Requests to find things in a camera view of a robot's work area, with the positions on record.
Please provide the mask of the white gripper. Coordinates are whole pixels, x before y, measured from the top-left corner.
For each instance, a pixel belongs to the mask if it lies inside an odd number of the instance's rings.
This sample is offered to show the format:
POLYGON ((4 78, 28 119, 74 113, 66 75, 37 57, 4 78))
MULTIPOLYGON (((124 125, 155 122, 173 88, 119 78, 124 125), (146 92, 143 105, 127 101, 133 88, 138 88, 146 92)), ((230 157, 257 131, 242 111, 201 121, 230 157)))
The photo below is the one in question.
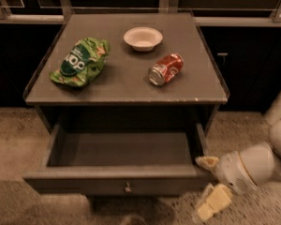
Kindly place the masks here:
POLYGON ((208 184, 203 190, 192 214, 196 224, 206 222, 227 208, 231 204, 233 194, 243 195, 258 188, 238 151, 228 153, 220 159, 207 156, 196 157, 195 161, 202 169, 211 173, 215 171, 215 177, 222 183, 216 186, 208 184))

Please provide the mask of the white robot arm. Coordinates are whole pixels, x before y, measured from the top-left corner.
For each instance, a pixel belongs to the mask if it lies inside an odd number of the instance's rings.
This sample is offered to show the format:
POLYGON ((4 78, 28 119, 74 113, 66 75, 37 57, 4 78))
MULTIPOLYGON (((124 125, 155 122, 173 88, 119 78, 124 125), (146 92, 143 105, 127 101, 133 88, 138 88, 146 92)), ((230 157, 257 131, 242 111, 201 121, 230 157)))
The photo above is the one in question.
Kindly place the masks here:
POLYGON ((266 112, 268 140, 222 157, 196 157, 196 163, 217 180, 203 190, 192 219, 202 224, 231 205, 232 199, 269 181, 281 181, 281 92, 266 112))

